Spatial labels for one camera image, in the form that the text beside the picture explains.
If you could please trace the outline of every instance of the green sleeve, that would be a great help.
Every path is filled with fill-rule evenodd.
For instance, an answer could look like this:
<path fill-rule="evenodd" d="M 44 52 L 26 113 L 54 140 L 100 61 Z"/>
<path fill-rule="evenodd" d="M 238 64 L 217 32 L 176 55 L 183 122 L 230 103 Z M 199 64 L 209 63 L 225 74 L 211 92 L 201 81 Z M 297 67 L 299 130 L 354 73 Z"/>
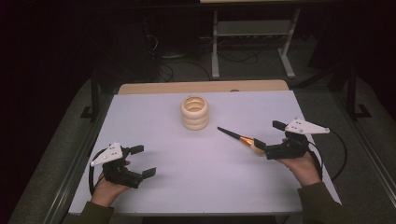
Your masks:
<path fill-rule="evenodd" d="M 107 224 L 113 215 L 114 208 L 103 207 L 96 203 L 87 202 L 78 217 L 77 224 Z"/>
<path fill-rule="evenodd" d="M 352 216 L 337 203 L 323 182 L 298 189 L 306 224 L 349 224 Z"/>

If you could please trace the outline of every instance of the person's right hand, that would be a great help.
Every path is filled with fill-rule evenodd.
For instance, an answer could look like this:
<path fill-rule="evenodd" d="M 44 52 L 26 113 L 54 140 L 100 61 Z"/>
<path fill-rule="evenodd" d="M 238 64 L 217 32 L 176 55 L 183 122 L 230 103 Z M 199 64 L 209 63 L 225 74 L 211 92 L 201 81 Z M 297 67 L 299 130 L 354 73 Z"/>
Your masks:
<path fill-rule="evenodd" d="M 305 152 L 301 158 L 281 159 L 277 161 L 285 164 L 291 170 L 302 187 L 321 182 L 317 168 L 315 167 L 315 161 L 309 152 Z"/>

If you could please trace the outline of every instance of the white table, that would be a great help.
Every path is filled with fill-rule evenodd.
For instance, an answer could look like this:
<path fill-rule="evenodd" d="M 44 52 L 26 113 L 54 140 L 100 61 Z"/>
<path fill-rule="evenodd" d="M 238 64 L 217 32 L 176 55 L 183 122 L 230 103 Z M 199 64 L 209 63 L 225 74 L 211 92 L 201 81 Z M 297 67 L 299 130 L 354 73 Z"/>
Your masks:
<path fill-rule="evenodd" d="M 181 123 L 180 103 L 200 95 L 209 103 L 210 122 L 201 131 Z M 304 116 L 292 91 L 182 92 L 116 95 L 93 148 L 109 144 L 144 145 L 129 156 L 128 169 L 157 167 L 139 189 L 124 192 L 113 204 L 131 216 L 276 215 L 302 211 L 298 182 L 284 165 L 268 161 L 217 127 L 280 144 L 284 134 L 272 127 Z M 90 198 L 88 169 L 69 212 L 78 214 Z M 95 180 L 101 172 L 96 167 Z M 339 202 L 327 171 L 324 182 Z"/>

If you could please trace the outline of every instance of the white metal stand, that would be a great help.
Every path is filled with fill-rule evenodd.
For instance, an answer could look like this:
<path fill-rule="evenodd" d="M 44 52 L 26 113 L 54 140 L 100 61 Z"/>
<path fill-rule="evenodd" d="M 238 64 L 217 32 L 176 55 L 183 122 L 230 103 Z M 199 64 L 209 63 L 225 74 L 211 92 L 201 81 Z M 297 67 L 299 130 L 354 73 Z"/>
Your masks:
<path fill-rule="evenodd" d="M 287 53 L 295 26 L 300 14 L 300 9 L 294 10 L 291 20 L 272 21 L 218 21 L 218 12 L 215 11 L 213 19 L 213 51 L 212 51 L 212 77 L 219 79 L 218 36 L 233 35 L 285 35 L 286 42 L 283 48 L 278 49 L 280 60 L 285 67 L 288 78 L 295 78 Z"/>

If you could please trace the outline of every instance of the gray carpet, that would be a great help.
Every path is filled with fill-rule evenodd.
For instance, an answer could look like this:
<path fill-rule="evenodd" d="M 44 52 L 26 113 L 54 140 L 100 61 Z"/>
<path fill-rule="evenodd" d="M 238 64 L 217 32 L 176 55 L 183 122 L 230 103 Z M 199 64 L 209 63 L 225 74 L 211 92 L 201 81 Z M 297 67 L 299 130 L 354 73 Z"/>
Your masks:
<path fill-rule="evenodd" d="M 312 39 L 292 42 L 289 58 L 296 73 L 295 79 L 286 78 L 276 52 L 277 45 L 271 45 L 261 50 L 256 63 L 254 59 L 251 59 L 252 64 L 245 64 L 228 62 L 220 58 L 220 80 L 284 79 L 290 86 L 300 83 L 318 72 L 316 69 L 306 67 L 315 45 L 316 41 Z M 230 53 L 227 51 L 223 55 L 229 58 Z M 246 54 L 234 51 L 233 55 L 242 58 Z M 173 68 L 173 81 L 176 82 L 207 81 L 207 73 L 210 74 L 211 71 L 209 53 L 204 54 L 199 60 L 181 58 L 164 63 Z M 162 76 L 163 78 L 159 79 L 160 82 L 163 82 L 169 75 L 162 73 Z M 356 131 L 358 125 L 370 145 L 374 146 L 378 158 L 389 175 L 395 177 L 396 124 L 376 100 L 371 88 L 361 80 L 358 80 L 357 103 L 365 105 L 373 117 L 359 119 L 358 122 L 352 121 L 346 115 L 344 108 L 345 92 L 333 93 L 326 89 L 325 86 L 330 78 L 325 77 L 307 89 L 296 90 L 295 95 L 307 120 L 328 126 L 339 133 L 346 143 L 348 162 L 344 172 L 334 181 L 340 199 L 350 210 L 356 223 L 396 223 L 395 206 L 377 177 L 370 156 L 366 152 L 367 146 L 363 144 Z M 90 87 L 89 82 L 82 86 L 67 110 L 9 223 L 43 223 L 44 220 L 48 220 L 48 211 L 54 200 L 59 199 L 59 187 L 64 183 L 70 164 L 74 164 L 73 159 L 77 150 L 84 145 L 87 134 L 92 134 L 94 130 L 93 123 L 79 117 L 84 107 L 91 104 Z M 322 153 L 330 175 L 335 175 L 343 162 L 342 144 L 333 134 L 314 135 L 314 140 Z M 82 158 L 80 164 L 84 164 L 86 162 L 84 160 L 87 158 Z M 69 188 L 77 187 L 83 166 L 77 168 L 78 173 L 74 176 L 75 180 L 71 181 Z M 72 198 L 73 195 L 68 195 L 67 199 L 59 205 L 58 214 L 52 219 L 54 223 L 73 223 L 76 217 L 66 214 Z M 279 223 L 282 223 L 285 218 L 278 217 L 277 219 Z M 115 215 L 111 223 L 140 222 L 140 217 Z M 286 223 L 302 223 L 302 218 L 294 215 Z"/>

